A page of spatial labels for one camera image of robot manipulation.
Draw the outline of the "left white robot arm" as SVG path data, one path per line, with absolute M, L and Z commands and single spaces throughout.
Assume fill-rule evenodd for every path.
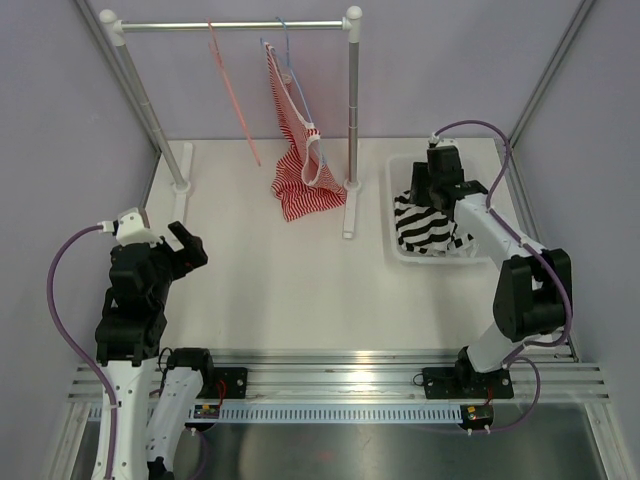
M 158 238 L 120 244 L 111 251 L 111 286 L 95 333 L 96 361 L 108 382 L 95 479 L 174 478 L 174 457 L 190 405 L 216 385 L 208 350 L 178 348 L 167 361 L 159 402 L 149 407 L 169 288 L 208 262 L 199 237 L 180 222 L 168 229 L 181 249 Z

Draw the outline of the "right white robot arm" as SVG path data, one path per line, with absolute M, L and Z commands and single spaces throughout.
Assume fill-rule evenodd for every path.
M 493 323 L 463 347 L 451 367 L 425 367 L 429 400 L 511 399 L 509 367 L 543 336 L 567 332 L 572 319 L 571 260 L 511 226 L 489 204 L 488 190 L 467 180 L 452 141 L 432 140 L 412 168 L 410 200 L 433 207 L 471 235 L 499 270 Z

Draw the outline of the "black white striped tank top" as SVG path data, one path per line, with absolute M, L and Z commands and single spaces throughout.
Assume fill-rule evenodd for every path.
M 473 258 L 478 254 L 472 235 L 437 209 L 411 203 L 409 191 L 397 195 L 393 205 L 396 242 L 404 254 L 428 258 Z

